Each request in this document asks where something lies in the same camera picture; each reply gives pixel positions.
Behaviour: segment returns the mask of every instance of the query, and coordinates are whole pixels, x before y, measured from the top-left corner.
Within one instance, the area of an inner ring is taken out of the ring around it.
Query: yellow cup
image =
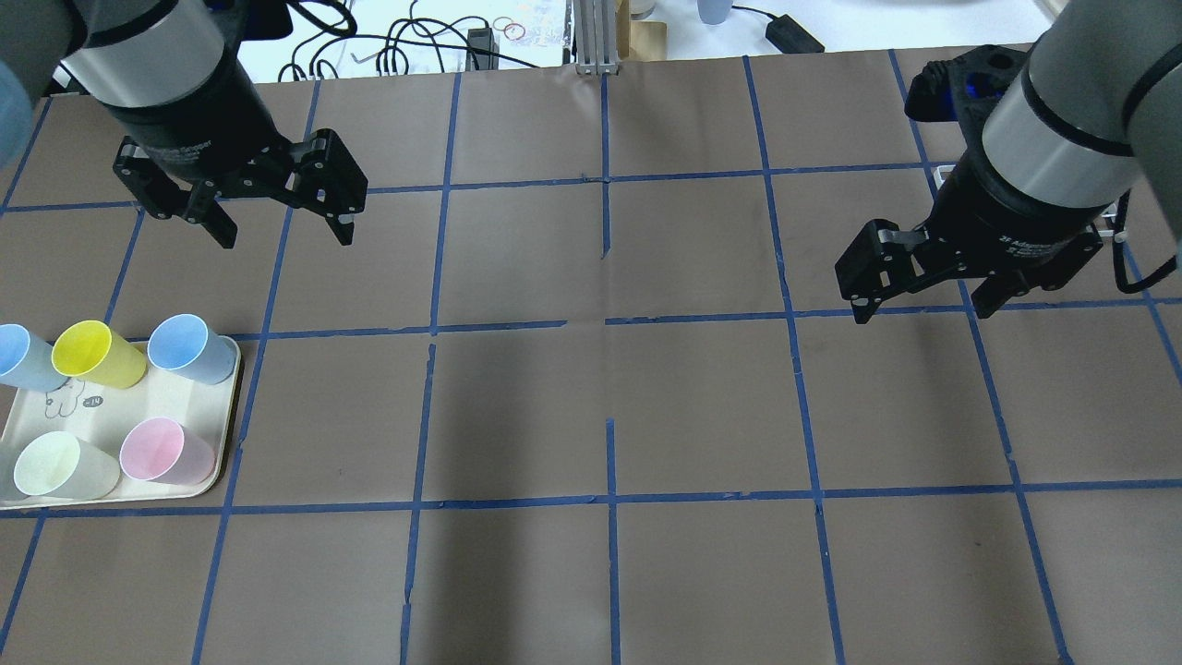
[[[111,389],[130,389],[148,372],[143,352],[102,320],[74,322],[53,345],[53,369]]]

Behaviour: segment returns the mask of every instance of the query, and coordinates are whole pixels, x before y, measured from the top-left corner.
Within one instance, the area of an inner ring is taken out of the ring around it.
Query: cup
[[[0,384],[52,393],[67,379],[53,370],[53,347],[24,325],[0,325]]]
[[[53,369],[111,389],[130,389],[148,372],[148,359],[102,320],[83,320],[66,327],[53,345]]]
[[[719,25],[727,20],[732,0],[697,0],[697,18],[706,25]]]
[[[178,313],[152,332],[148,360],[161,370],[213,386],[234,373],[238,352],[200,315]]]
[[[12,477],[30,496],[95,500],[115,489],[119,463],[69,432],[50,432],[21,451]]]
[[[171,418],[149,418],[123,439],[119,467],[136,481],[195,485],[214,470],[214,449]]]

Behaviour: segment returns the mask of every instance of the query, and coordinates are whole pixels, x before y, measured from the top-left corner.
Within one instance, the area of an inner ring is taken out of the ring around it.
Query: white tray
[[[124,501],[195,497],[217,482],[226,457],[234,396],[241,380],[242,352],[222,338],[236,354],[234,374],[216,386],[206,386],[148,364],[148,373],[126,391],[71,379],[52,393],[18,391],[8,424],[0,436],[0,510],[26,510],[56,506],[86,506]],[[141,351],[147,346],[135,345]],[[118,459],[123,438],[148,418],[167,416],[209,442],[217,455],[214,470],[196,485],[165,485],[123,475],[110,494],[90,501],[25,497],[12,480],[17,457],[33,439],[65,431],[90,442]]]

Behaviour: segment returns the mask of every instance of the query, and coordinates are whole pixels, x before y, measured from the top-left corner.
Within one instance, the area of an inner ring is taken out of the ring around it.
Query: metal bracket
[[[582,74],[619,71],[615,0],[572,0],[572,5],[574,45],[578,50],[574,70]]]

